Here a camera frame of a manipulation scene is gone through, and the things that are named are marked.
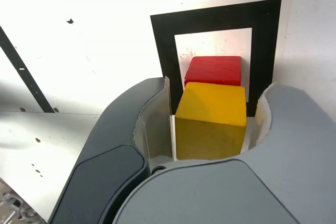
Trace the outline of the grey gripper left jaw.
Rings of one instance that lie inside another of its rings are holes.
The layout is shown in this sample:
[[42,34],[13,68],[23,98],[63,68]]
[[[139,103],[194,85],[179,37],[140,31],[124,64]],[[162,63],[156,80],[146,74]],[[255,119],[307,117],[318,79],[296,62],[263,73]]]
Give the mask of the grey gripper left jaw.
[[173,159],[171,114],[167,77],[117,97],[91,130],[49,222],[112,223],[152,169]]

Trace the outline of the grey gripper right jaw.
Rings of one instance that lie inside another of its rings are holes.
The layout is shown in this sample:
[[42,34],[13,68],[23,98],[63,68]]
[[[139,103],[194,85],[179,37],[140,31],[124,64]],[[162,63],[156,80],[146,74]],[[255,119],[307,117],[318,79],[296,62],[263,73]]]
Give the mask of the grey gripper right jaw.
[[265,120],[257,146],[151,176],[114,223],[331,223],[332,119],[285,85],[269,86],[259,105]]

